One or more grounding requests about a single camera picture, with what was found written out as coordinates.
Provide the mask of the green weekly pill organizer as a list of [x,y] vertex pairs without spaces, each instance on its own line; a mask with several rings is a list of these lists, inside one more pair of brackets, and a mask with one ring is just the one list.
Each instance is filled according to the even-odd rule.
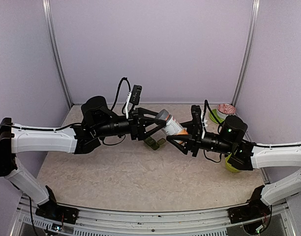
[[163,146],[166,143],[166,140],[164,138],[161,138],[159,140],[155,140],[152,137],[148,137],[144,140],[144,143],[149,146],[153,150],[158,150],[161,146]]

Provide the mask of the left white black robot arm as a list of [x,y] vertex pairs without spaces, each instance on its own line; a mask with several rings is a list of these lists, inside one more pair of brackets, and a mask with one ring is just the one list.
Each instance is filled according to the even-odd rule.
[[10,118],[0,123],[0,177],[27,194],[53,219],[62,214],[62,208],[52,190],[39,183],[16,159],[16,154],[29,151],[88,154],[106,137],[129,134],[132,140],[141,141],[166,125],[164,120],[156,118],[156,112],[144,108],[119,116],[108,108],[103,96],[90,98],[81,111],[81,123],[59,128],[14,124]]

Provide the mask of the orange grey-capped supplement bottle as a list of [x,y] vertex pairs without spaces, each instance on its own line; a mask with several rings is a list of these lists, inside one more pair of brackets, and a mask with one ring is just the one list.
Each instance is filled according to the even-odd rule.
[[161,129],[166,136],[188,134],[181,124],[165,109],[161,110],[155,118],[166,121],[166,125]]

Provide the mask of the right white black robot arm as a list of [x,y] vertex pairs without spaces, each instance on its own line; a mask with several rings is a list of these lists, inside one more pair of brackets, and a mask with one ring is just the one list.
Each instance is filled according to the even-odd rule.
[[301,142],[280,145],[265,145],[243,140],[247,125],[237,116],[227,117],[218,134],[207,132],[194,118],[185,122],[186,135],[169,135],[167,141],[182,153],[191,152],[196,156],[198,150],[212,151],[228,155],[228,163],[240,171],[253,171],[264,167],[298,167],[293,174],[268,185],[257,187],[244,213],[255,218],[265,207],[301,192]]

